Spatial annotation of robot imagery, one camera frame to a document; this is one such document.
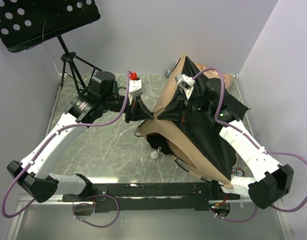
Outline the tan black pet tent fabric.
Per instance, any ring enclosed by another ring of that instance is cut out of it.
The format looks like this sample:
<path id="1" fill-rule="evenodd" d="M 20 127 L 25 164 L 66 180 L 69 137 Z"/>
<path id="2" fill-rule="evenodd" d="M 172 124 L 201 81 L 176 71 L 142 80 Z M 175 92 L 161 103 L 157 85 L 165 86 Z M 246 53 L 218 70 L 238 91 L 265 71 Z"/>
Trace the tan black pet tent fabric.
<path id="1" fill-rule="evenodd" d="M 218 104 L 221 103 L 218 119 L 230 123 L 242 121 L 248 107 L 243 105 L 227 89 L 221 89 L 219 75 L 199 74 L 200 68 L 183 54 L 175 65 L 157 103 L 153 108 L 153 119 L 144 120 L 135 130 L 145 138 L 152 148 L 161 147 L 165 155 L 179 158 L 195 167 L 204 177 L 232 190 L 232 167 L 236 162 L 236 151 L 220 136 L 223 125 L 215 121 Z M 159 120 L 158 115 L 181 94 L 175 77 L 185 74 L 195 80 L 194 89 L 208 100 L 207 111 L 190 113 L 185 122 Z"/>

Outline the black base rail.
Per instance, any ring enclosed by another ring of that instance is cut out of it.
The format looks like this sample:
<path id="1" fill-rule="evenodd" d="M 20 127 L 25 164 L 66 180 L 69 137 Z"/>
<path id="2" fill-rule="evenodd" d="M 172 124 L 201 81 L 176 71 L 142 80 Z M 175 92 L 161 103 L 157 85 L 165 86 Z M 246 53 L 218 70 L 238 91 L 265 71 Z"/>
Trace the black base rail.
<path id="1" fill-rule="evenodd" d="M 96 213 L 121 211 L 194 209 L 208 211 L 210 203 L 239 200 L 237 194 L 224 193 L 215 182 L 165 182 L 165 183 L 95 183 L 85 196 L 66 194 L 65 203 L 95 204 Z"/>

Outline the red owl toy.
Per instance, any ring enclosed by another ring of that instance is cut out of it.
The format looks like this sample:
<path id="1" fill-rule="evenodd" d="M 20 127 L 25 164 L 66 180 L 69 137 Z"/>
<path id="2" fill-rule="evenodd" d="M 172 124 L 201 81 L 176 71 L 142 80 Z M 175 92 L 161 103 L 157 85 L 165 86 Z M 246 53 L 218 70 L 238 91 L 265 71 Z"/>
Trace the red owl toy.
<path id="1" fill-rule="evenodd" d="M 237 168 L 232 168 L 231 169 L 231 174 L 233 176 L 237 176 L 237 177 L 245 177 L 246 176 L 246 172 L 244 169 L 241 169 L 240 167 Z"/>

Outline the teal double pet bowl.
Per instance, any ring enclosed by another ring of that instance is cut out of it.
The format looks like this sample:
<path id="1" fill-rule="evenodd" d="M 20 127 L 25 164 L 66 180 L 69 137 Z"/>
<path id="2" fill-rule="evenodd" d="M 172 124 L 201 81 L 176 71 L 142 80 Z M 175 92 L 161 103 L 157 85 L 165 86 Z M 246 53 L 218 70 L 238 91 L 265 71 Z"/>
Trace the teal double pet bowl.
<path id="1" fill-rule="evenodd" d="M 118 91 L 118 83 L 116 79 L 112 81 L 112 94 L 114 95 Z"/>

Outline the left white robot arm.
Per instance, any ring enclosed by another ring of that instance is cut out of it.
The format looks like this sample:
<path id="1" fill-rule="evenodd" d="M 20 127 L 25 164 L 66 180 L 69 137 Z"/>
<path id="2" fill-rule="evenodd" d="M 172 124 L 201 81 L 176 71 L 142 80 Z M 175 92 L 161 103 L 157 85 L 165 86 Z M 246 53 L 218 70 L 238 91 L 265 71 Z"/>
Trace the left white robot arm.
<path id="1" fill-rule="evenodd" d="M 135 72 L 127 74 L 126 94 L 119 94 L 116 77 L 99 71 L 91 77 L 78 96 L 70 100 L 64 113 L 45 139 L 21 161 L 11 161 L 7 170 L 14 183 L 22 187 L 38 203 L 53 195 L 75 195 L 87 201 L 92 195 L 92 182 L 80 173 L 59 175 L 52 170 L 60 155 L 89 127 L 104 127 L 122 115 L 125 121 L 147 120 L 153 113 L 141 99 L 144 84 Z"/>

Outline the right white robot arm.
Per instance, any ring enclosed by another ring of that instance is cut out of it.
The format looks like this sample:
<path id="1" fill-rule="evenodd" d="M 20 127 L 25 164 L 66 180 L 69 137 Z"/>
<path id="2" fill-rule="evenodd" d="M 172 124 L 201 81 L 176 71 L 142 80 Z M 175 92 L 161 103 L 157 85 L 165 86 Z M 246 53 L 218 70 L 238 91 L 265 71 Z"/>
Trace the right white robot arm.
<path id="1" fill-rule="evenodd" d="M 217 182 L 212 195 L 248 197 L 266 209 L 289 193 L 294 170 L 274 159 L 243 124 L 247 108 L 219 78 L 169 79 L 155 106 L 152 132 L 165 154 Z"/>

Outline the white pompom toy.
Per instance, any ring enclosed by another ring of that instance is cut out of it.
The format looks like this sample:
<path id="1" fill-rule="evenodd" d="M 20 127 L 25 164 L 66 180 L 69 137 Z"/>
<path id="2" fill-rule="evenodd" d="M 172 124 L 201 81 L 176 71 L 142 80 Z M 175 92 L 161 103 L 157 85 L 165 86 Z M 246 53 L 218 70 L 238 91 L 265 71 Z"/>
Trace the white pompom toy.
<path id="1" fill-rule="evenodd" d="M 150 153 L 150 157 L 151 157 L 152 159 L 158 159 L 158 158 L 160 157 L 161 149 L 162 149 L 161 147 L 158 147 L 156 150 L 152 151 L 152 152 Z"/>

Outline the black music stand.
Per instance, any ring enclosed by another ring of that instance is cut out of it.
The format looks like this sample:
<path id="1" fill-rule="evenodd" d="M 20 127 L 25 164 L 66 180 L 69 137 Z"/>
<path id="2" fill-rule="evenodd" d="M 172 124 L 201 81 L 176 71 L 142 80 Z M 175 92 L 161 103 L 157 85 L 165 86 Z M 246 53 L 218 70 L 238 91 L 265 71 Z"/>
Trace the black music stand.
<path id="1" fill-rule="evenodd" d="M 11 53 L 32 49 L 58 38 L 63 65 L 69 65 L 76 90 L 86 88 L 62 35 L 98 21 L 101 14 L 93 0 L 0 0 L 0 39 Z"/>

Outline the black grey microphone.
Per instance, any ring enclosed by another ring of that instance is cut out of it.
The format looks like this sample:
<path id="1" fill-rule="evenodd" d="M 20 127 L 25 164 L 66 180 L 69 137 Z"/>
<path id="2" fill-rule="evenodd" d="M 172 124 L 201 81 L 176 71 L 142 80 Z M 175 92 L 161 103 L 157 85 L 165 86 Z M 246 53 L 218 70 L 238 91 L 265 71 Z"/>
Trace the black grey microphone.
<path id="1" fill-rule="evenodd" d="M 172 70 L 171 69 L 167 69 L 167 70 L 165 70 L 164 71 L 164 76 L 166 77 L 166 78 L 169 78 L 170 77 L 170 75 L 172 74 Z"/>

